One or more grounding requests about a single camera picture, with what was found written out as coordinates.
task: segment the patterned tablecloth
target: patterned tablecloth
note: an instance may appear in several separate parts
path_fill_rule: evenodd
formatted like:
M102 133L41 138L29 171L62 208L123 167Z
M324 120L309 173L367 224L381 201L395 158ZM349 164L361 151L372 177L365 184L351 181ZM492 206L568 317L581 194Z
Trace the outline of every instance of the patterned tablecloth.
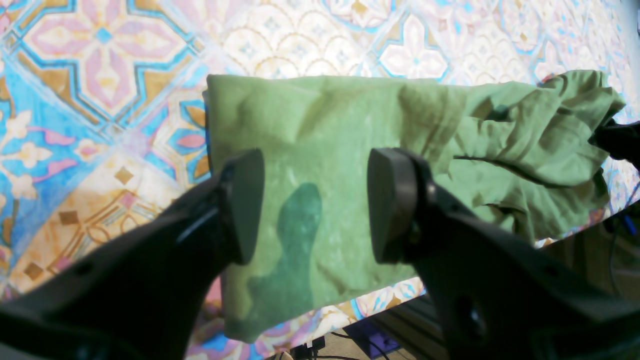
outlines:
M478 85L602 69L629 103L618 121L636 118L607 0L0 0L0 34L2 300L209 176L207 74ZM638 181L625 162L604 169L612 202L593 221L619 210ZM221 335L216 284L188 355L261 358L422 292L418 279L404 281L247 345Z

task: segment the green cloth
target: green cloth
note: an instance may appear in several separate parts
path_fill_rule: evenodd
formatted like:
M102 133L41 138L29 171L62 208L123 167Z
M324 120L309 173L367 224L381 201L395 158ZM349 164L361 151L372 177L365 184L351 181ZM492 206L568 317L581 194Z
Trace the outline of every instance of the green cloth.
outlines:
M232 339L253 342L307 311L415 276L374 260L372 148L421 154L479 217L531 243L586 224L609 201L607 153L588 138L625 104L601 72L571 71L541 87L326 76L207 82L213 168L254 147L266 160L254 259L223 281Z

